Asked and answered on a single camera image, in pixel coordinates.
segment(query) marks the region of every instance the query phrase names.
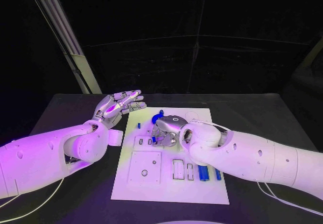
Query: robotic hand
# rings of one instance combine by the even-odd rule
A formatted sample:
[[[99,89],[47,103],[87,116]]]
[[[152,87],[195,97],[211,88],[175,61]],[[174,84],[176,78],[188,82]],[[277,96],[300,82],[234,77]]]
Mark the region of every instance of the robotic hand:
[[[123,131],[112,130],[122,115],[146,108],[142,91],[109,95],[83,125],[19,139],[0,147],[0,198],[38,190],[90,166],[120,146]],[[67,162],[65,155],[77,162]]]
[[[156,121],[152,136],[155,145],[181,143],[191,160],[212,165],[223,172],[256,182],[290,186],[323,200],[323,154],[227,129],[221,132],[211,122],[178,116]]]

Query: black tabletop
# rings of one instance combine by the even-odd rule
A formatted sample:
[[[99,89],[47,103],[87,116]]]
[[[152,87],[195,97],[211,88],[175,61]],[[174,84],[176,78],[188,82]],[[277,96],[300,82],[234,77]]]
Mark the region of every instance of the black tabletop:
[[[32,135],[83,124],[106,95],[57,94]],[[316,151],[315,145],[277,94],[145,95],[150,107],[210,108],[212,121],[230,129]],[[114,129],[126,131],[125,115]],[[257,183],[225,174],[230,205],[112,200],[122,147],[110,147],[103,159],[65,178],[44,207],[13,223],[156,224],[176,220],[221,223],[323,223],[323,217],[270,198]],[[0,220],[32,211],[48,199],[60,182],[22,195],[0,209]],[[283,185],[270,184],[276,195],[323,212],[323,201]]]

